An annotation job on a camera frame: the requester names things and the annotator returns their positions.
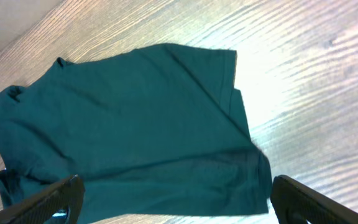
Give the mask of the dark green t-shirt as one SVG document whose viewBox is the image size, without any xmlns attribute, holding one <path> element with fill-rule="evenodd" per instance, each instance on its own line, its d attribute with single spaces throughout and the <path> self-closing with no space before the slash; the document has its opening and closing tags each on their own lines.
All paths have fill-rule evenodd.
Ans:
<svg viewBox="0 0 358 224">
<path fill-rule="evenodd" d="M 158 44 L 94 62 L 58 58 L 33 84 L 7 87 L 3 206 L 78 175 L 80 223 L 128 213 L 267 213 L 270 164 L 234 88 L 236 56 Z"/>
</svg>

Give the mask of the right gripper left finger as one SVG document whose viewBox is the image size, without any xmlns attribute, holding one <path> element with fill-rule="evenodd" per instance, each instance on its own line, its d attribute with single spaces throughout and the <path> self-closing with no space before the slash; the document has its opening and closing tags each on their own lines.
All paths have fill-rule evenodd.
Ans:
<svg viewBox="0 0 358 224">
<path fill-rule="evenodd" d="M 80 216 L 85 186 L 72 175 L 0 211 L 0 224 L 69 223 Z"/>
</svg>

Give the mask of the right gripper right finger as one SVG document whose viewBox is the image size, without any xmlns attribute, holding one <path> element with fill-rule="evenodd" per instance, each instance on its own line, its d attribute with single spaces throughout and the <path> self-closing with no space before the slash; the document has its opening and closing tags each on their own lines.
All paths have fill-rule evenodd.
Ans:
<svg viewBox="0 0 358 224">
<path fill-rule="evenodd" d="M 279 224 L 358 224 L 358 213 L 287 175 L 273 180 L 270 201 Z"/>
</svg>

